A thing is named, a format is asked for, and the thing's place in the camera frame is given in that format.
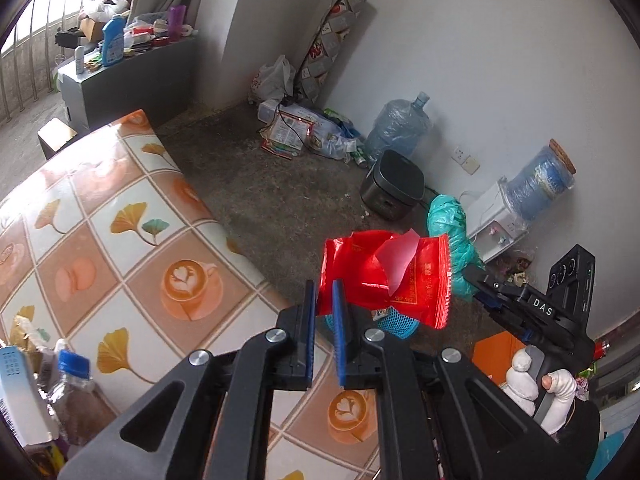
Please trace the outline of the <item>right white gloved hand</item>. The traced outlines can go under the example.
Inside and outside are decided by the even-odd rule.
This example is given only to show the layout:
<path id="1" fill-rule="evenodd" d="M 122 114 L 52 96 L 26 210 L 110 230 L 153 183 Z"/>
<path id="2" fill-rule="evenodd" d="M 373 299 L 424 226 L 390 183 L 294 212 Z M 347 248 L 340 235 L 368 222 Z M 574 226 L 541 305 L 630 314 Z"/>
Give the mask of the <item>right white gloved hand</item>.
<path id="1" fill-rule="evenodd" d="M 523 348 L 514 353 L 511 366 L 506 371 L 506 381 L 501 390 L 528 416 L 535 417 L 536 401 L 543 394 L 551 399 L 544 416 L 538 420 L 541 428 L 550 436 L 557 434 L 567 422 L 576 398 L 577 382 L 568 370 L 561 368 L 541 376 L 533 375 L 534 358 L 540 355 L 536 349 Z"/>

